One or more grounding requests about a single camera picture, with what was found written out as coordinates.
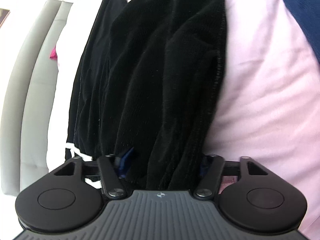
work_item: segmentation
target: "white fabric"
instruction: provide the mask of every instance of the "white fabric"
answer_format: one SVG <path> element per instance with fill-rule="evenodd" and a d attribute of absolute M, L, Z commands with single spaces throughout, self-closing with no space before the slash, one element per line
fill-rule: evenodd
<path fill-rule="evenodd" d="M 64 162 L 73 81 L 100 3 L 75 2 L 57 43 L 59 75 L 48 133 L 49 170 Z M 300 230 L 319 240 L 318 63 L 282 0 L 225 3 L 226 76 L 204 153 L 227 160 L 249 155 L 301 190 L 308 212 Z"/>

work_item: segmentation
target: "denim fabric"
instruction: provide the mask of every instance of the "denim fabric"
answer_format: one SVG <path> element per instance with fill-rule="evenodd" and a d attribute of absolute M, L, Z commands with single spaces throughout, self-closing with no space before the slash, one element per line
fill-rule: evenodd
<path fill-rule="evenodd" d="M 284 0 L 320 62 L 320 0 Z"/>

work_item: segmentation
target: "white logo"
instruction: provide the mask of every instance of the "white logo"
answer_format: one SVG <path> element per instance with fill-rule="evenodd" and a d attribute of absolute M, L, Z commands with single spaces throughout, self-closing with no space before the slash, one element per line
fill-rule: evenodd
<path fill-rule="evenodd" d="M 163 197 L 165 197 L 165 196 L 166 196 L 166 194 L 164 194 L 164 193 L 162 193 L 162 192 L 160 192 L 160 193 L 157 194 L 157 197 L 159 197 L 159 198 L 163 198 Z"/>

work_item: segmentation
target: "pink object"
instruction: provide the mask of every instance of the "pink object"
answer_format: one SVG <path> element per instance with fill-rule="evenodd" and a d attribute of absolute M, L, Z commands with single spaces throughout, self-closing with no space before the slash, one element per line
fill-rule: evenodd
<path fill-rule="evenodd" d="M 50 59 L 58 60 L 58 55 L 57 55 L 57 52 L 56 52 L 56 46 L 54 46 L 53 50 L 51 51 Z"/>

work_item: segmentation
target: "ribbed surface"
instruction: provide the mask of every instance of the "ribbed surface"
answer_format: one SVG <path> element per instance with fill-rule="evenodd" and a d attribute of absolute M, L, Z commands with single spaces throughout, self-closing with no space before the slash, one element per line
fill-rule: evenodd
<path fill-rule="evenodd" d="M 16 240 L 306 240 L 298 232 L 242 232 L 211 202 L 195 200 L 188 192 L 159 193 L 135 191 L 128 199 L 111 201 L 97 220 L 72 233 L 46 236 L 25 231 Z"/>

